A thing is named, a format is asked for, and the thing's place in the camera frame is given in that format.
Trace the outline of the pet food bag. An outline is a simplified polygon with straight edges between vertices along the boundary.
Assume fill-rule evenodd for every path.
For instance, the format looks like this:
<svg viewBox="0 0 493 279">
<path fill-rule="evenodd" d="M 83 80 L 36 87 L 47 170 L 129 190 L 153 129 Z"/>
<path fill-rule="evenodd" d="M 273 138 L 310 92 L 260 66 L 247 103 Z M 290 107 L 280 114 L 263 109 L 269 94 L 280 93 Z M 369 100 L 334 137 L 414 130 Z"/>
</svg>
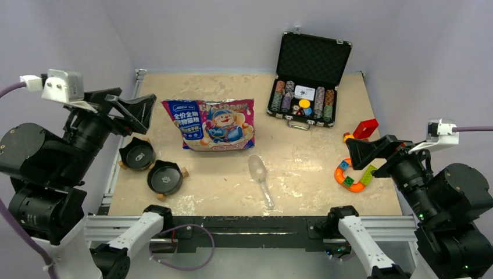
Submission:
<svg viewBox="0 0 493 279">
<path fill-rule="evenodd" d="M 253 148 L 254 104 L 253 99 L 162 101 L 162 106 L 181 133 L 183 148 L 199 152 Z"/>
</svg>

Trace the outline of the clear plastic scoop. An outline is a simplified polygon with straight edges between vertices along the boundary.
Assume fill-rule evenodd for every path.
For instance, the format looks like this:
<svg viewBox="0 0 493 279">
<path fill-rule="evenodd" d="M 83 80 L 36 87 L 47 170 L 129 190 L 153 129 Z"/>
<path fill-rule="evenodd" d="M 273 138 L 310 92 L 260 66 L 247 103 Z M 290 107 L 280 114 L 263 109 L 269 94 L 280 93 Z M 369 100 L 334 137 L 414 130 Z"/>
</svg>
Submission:
<svg viewBox="0 0 493 279">
<path fill-rule="evenodd" d="M 252 179 L 260 185 L 265 196 L 266 207 L 269 210 L 274 209 L 275 204 L 267 185 L 267 169 L 263 160 L 258 155 L 251 155 L 248 159 L 249 172 Z"/>
</svg>

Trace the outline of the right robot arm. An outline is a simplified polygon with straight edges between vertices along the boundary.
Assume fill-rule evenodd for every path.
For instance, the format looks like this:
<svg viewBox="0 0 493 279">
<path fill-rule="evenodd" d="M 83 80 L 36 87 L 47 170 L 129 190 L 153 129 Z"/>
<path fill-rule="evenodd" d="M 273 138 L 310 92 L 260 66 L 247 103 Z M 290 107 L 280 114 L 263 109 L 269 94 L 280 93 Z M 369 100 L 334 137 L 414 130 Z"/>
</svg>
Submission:
<svg viewBox="0 0 493 279">
<path fill-rule="evenodd" d="M 418 218 L 415 236 L 419 262 L 405 272 L 376 244 L 353 206 L 334 207 L 323 232 L 343 237 L 363 264 L 368 278 L 481 278 L 492 267 L 492 243 L 474 221 L 492 208 L 486 178 L 476 169 L 452 163 L 431 170 L 429 149 L 386 135 L 375 141 L 348 139 L 354 169 L 374 159 L 385 163 L 375 178 L 391 178 Z"/>
</svg>

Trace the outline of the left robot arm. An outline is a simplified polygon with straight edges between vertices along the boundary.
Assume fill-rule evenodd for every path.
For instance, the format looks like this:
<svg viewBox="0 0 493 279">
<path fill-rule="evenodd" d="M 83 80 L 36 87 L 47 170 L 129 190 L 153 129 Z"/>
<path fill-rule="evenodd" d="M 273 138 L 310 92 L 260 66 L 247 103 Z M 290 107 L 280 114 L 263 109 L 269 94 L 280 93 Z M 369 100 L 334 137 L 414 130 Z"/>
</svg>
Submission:
<svg viewBox="0 0 493 279">
<path fill-rule="evenodd" d="M 15 194 L 1 214 L 37 251 L 51 278 L 125 278 L 135 254 L 173 232 L 169 208 L 148 206 L 114 240 L 90 247 L 84 236 L 83 178 L 111 134 L 145 134 L 156 102 L 153 94 L 125 101 L 120 88 L 80 94 L 59 137 L 35 123 L 11 128 L 1 139 L 1 172 Z"/>
</svg>

